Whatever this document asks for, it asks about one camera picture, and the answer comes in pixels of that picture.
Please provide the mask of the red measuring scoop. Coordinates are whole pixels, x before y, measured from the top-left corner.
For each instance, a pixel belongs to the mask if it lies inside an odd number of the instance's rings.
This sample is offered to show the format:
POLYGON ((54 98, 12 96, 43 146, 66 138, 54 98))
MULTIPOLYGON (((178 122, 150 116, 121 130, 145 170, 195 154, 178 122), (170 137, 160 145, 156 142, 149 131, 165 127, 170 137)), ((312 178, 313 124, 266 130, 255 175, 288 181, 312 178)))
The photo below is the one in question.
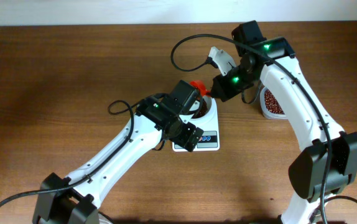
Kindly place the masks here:
POLYGON ((200 92, 201 96, 210 96, 210 90, 206 89, 205 84, 201 80, 191 81, 190 84, 200 92))

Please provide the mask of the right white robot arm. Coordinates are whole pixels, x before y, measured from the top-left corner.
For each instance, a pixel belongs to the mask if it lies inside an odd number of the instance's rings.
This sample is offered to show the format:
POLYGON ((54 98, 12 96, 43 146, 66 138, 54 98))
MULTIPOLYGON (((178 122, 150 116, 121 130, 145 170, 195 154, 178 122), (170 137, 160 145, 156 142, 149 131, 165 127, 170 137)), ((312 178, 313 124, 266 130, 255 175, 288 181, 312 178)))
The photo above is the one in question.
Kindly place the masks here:
POLYGON ((241 58, 213 47, 209 57, 220 75, 210 95, 228 101, 260 81, 289 120, 301 153, 289 167, 294 194, 281 223, 315 223, 325 218, 324 204, 337 198, 357 174, 357 132, 346 133, 329 115, 307 83, 295 52, 283 37, 266 39, 256 21, 232 33, 241 58))

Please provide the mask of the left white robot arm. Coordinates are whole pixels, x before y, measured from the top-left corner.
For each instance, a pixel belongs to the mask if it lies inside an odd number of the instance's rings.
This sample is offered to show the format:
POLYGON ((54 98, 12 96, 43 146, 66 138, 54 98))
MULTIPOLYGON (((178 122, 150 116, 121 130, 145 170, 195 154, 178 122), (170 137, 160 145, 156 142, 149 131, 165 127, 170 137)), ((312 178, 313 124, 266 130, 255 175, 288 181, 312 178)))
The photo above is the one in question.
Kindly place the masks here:
POLYGON ((148 96, 127 111, 124 129, 87 163, 41 184, 33 223, 99 223, 99 209, 115 183, 145 153, 168 140, 192 152, 203 130, 181 117, 192 114, 200 91, 181 80, 170 93, 148 96))

